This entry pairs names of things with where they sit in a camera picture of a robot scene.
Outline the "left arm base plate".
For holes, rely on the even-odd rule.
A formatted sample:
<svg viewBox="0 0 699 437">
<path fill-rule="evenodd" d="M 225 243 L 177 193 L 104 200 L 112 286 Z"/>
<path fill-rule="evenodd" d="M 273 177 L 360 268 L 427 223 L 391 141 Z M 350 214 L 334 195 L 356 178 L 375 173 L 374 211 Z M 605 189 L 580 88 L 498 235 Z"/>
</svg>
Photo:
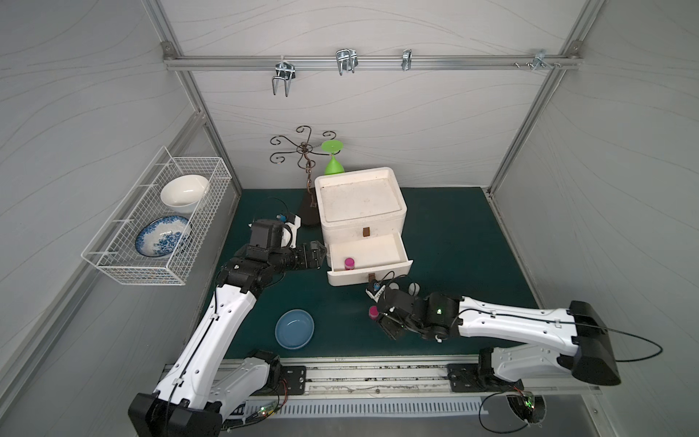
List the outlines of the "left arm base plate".
<svg viewBox="0 0 699 437">
<path fill-rule="evenodd" d="M 269 370 L 269 377 L 263 387 L 253 393 L 254 396 L 304 395 L 307 379 L 306 366 L 287 366 L 274 364 Z"/>
</svg>

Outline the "white paint can right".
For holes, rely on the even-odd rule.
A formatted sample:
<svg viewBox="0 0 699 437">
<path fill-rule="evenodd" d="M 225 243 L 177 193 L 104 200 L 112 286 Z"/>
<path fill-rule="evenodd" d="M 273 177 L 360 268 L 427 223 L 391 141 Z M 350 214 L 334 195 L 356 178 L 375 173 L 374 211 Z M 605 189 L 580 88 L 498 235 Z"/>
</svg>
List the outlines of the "white paint can right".
<svg viewBox="0 0 699 437">
<path fill-rule="evenodd" d="M 412 282 L 408 287 L 408 293 L 411 296 L 417 296 L 420 292 L 420 285 L 416 282 Z"/>
</svg>

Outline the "white bowl in basket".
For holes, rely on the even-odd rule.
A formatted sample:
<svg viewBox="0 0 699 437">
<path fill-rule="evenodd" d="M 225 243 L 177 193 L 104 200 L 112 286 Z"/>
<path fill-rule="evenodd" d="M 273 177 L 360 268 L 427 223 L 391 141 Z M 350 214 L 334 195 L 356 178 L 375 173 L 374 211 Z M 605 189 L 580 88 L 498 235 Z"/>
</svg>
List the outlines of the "white bowl in basket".
<svg viewBox="0 0 699 437">
<path fill-rule="evenodd" d="M 171 180 L 160 191 L 161 202 L 181 214 L 192 213 L 209 191 L 209 180 L 200 175 L 185 175 Z"/>
</svg>

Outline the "drawer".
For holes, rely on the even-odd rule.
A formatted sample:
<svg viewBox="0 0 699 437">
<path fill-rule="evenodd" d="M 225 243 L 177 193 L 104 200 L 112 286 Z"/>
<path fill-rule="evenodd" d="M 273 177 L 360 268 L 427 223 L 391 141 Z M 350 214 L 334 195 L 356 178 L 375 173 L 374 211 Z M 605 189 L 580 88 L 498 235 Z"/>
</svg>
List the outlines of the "drawer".
<svg viewBox="0 0 699 437">
<path fill-rule="evenodd" d="M 355 260 L 353 271 L 344 268 L 347 258 Z M 328 282 L 333 287 L 366 284 L 371 275 L 381 280 L 391 271 L 398 277 L 408 274 L 413 264 L 399 233 L 331 244 L 328 261 Z"/>
</svg>

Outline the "brown metal cup rack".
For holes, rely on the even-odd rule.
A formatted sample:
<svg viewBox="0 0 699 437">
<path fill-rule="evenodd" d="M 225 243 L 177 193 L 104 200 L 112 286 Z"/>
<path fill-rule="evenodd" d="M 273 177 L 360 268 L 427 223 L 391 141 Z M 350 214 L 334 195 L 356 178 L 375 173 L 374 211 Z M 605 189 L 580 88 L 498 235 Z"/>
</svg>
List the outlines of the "brown metal cup rack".
<svg viewBox="0 0 699 437">
<path fill-rule="evenodd" d="M 291 144 L 293 149 L 285 151 L 275 151 L 269 156 L 269 161 L 272 164 L 280 165 L 286 161 L 287 156 L 297 155 L 297 167 L 302 169 L 306 175 L 305 194 L 300 203 L 300 207 L 296 215 L 301 219 L 301 225 L 306 227 L 320 226 L 320 210 L 318 198 L 313 186 L 312 173 L 316 167 L 316 161 L 313 157 L 328 157 L 327 152 L 316 152 L 315 147 L 311 144 L 312 127 L 301 125 L 295 131 L 300 135 L 305 135 L 305 138 L 300 141 L 295 141 L 285 135 L 277 135 L 270 139 L 269 144 L 280 146 L 283 141 Z"/>
</svg>

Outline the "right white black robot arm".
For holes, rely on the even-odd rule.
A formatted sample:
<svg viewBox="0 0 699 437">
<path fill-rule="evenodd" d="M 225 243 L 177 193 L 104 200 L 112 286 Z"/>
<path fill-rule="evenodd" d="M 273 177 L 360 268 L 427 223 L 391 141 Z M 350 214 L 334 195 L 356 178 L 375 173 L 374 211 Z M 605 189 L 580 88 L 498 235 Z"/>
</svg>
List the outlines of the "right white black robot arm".
<svg viewBox="0 0 699 437">
<path fill-rule="evenodd" d="M 487 378 L 517 382 L 546 373 L 570 373 L 581 382 L 621 382 L 609 328 L 587 302 L 566 309 L 526 309 L 432 293 L 425 298 L 373 280 L 366 287 L 375 302 L 376 322 L 397 340 L 406 332 L 424 340 L 493 338 L 516 347 L 486 351 L 479 362 Z"/>
</svg>

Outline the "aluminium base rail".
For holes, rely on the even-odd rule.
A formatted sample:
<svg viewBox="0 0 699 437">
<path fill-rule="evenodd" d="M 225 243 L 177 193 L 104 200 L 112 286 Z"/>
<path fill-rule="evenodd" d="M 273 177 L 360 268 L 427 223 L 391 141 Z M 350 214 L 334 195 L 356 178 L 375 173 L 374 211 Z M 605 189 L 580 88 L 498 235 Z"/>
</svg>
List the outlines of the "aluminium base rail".
<svg viewBox="0 0 699 437">
<path fill-rule="evenodd" d="M 448 382 L 448 364 L 477 364 L 477 355 L 413 355 L 373 357 L 282 358 L 282 365 L 305 366 L 305 391 L 297 398 L 405 398 L 456 397 Z M 242 364 L 226 359 L 215 373 L 214 384 Z M 564 375 L 522 378 L 524 387 L 542 395 L 601 395 L 598 386 Z"/>
</svg>

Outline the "green plastic wine glass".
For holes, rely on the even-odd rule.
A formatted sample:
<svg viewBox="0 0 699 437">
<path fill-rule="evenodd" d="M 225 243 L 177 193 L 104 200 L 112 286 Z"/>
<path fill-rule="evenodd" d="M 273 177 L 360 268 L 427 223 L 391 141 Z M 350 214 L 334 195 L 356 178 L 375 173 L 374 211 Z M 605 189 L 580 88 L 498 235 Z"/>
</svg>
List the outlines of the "green plastic wine glass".
<svg viewBox="0 0 699 437">
<path fill-rule="evenodd" d="M 331 157 L 328 165 L 325 167 L 324 175 L 332 176 L 344 173 L 345 169 L 337 159 L 337 155 L 344 149 L 344 144 L 336 139 L 326 140 L 321 144 L 321 148 Z"/>
</svg>

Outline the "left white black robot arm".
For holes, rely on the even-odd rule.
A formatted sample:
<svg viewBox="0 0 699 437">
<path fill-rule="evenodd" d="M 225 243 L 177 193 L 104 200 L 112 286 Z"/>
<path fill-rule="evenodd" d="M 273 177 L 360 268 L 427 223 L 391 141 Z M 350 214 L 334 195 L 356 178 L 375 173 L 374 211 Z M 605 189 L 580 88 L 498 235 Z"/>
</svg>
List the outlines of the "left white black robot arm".
<svg viewBox="0 0 699 437">
<path fill-rule="evenodd" d="M 318 241 L 298 244 L 299 216 L 256 220 L 249 243 L 221 268 L 216 289 L 184 351 L 152 393 L 139 393 L 129 420 L 139 436 L 217 436 L 229 415 L 256 391 L 275 388 L 280 359 L 255 351 L 214 384 L 238 329 L 277 275 L 322 266 L 327 249 Z"/>
</svg>

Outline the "aluminium top rail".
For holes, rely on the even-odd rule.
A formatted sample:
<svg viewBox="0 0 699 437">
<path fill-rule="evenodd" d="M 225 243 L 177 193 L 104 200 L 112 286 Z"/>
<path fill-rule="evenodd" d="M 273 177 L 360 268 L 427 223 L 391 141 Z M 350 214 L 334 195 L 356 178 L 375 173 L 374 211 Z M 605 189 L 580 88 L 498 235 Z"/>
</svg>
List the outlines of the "aluminium top rail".
<svg viewBox="0 0 699 437">
<path fill-rule="evenodd" d="M 534 54 L 505 56 L 426 56 L 412 54 L 410 71 L 460 71 L 460 70 L 524 70 L 517 69 L 513 62 L 526 63 Z M 402 71 L 402 55 L 368 56 L 358 55 L 359 64 L 355 72 Z M 561 62 L 560 69 L 576 69 L 584 60 L 578 56 L 547 55 L 549 60 Z M 296 72 L 338 72 L 336 56 L 182 56 L 166 59 L 164 64 L 170 71 L 189 72 L 267 72 L 275 70 L 281 61 L 296 67 Z"/>
</svg>

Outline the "white three-drawer cabinet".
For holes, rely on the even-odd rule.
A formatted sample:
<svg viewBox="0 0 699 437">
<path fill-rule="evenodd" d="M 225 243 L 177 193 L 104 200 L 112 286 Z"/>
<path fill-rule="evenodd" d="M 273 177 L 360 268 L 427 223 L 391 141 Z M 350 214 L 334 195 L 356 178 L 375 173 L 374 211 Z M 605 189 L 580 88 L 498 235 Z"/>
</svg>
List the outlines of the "white three-drawer cabinet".
<svg viewBox="0 0 699 437">
<path fill-rule="evenodd" d="M 407 205 L 392 169 L 351 171 L 315 180 L 324 245 L 391 233 L 402 236 Z"/>
</svg>

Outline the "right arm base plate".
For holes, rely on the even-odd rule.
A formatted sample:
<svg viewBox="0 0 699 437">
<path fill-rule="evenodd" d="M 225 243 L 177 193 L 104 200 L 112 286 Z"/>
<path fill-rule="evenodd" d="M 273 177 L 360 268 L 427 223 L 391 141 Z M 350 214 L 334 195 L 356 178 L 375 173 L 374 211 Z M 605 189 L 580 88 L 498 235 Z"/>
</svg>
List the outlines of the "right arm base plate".
<svg viewBox="0 0 699 437">
<path fill-rule="evenodd" d="M 447 365 L 447 380 L 453 393 L 499 393 L 500 391 L 523 391 L 521 380 L 507 382 L 494 375 L 492 369 L 474 363 L 451 363 Z"/>
</svg>

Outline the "plain blue bowl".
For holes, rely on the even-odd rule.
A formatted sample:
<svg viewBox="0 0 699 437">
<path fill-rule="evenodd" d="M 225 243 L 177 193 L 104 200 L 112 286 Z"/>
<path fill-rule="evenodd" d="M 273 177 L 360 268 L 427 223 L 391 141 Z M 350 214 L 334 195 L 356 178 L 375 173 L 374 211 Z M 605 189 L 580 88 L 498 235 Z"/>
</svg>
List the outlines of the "plain blue bowl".
<svg viewBox="0 0 699 437">
<path fill-rule="evenodd" d="M 282 348 L 296 351 L 309 344 L 314 331 L 312 316 L 307 311 L 294 309 L 279 318 L 275 326 L 275 339 Z"/>
</svg>

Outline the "blue patterned bowl in basket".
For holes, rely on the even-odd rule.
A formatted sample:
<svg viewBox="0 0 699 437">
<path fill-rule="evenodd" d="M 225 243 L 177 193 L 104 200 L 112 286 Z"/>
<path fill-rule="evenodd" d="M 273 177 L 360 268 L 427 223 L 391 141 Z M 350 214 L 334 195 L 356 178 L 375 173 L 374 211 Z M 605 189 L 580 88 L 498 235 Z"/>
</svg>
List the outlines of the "blue patterned bowl in basket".
<svg viewBox="0 0 699 437">
<path fill-rule="evenodd" d="M 189 233 L 189 220 L 185 217 L 171 215 L 158 218 L 138 233 L 135 249 L 147 258 L 167 257 L 182 240 L 189 237 Z"/>
</svg>

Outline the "metal hook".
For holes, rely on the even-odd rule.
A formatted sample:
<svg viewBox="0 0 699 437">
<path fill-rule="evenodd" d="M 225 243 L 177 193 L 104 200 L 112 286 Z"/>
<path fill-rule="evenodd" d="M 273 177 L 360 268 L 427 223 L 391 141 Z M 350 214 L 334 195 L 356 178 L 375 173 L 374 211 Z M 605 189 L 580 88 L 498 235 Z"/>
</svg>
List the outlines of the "metal hook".
<svg viewBox="0 0 699 437">
<path fill-rule="evenodd" d="M 272 93 L 277 96 L 280 85 L 283 85 L 284 96 L 291 92 L 291 82 L 296 78 L 296 67 L 287 61 L 281 61 L 275 66 L 275 73 L 271 78 Z"/>
<path fill-rule="evenodd" d="M 402 71 L 410 71 L 412 62 L 412 50 L 405 49 L 402 52 Z"/>
<path fill-rule="evenodd" d="M 359 64 L 357 51 L 350 48 L 338 50 L 336 52 L 336 63 L 340 76 L 344 73 L 354 74 Z"/>
<path fill-rule="evenodd" d="M 562 68 L 564 65 L 555 60 L 549 60 L 545 50 L 540 50 L 535 53 L 526 63 L 513 62 L 513 66 L 517 69 L 529 69 L 530 71 L 554 71 Z"/>
</svg>

